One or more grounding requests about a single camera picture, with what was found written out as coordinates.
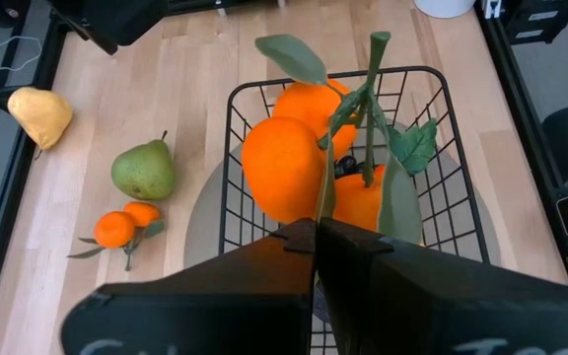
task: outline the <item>wooden table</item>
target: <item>wooden table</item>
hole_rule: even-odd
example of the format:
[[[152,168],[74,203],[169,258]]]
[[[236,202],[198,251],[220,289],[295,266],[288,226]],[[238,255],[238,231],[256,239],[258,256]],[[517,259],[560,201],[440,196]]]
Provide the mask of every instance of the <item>wooden table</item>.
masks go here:
[[[159,278],[183,268],[185,232],[200,189],[223,158],[226,101],[241,83],[283,74],[253,47],[257,36],[291,33],[329,72],[365,69],[369,33],[392,40],[383,67],[429,65],[444,73],[470,173],[496,231],[504,267],[566,283],[523,148],[473,12],[429,18],[411,0],[299,0],[166,18],[107,56],[66,39],[53,90],[76,115],[62,141],[34,162],[0,279],[0,354],[60,353],[64,315],[94,288]],[[134,270],[120,250],[87,260],[98,218],[128,198],[113,187],[120,152],[169,130],[179,184],[162,204],[169,229],[143,244]]]

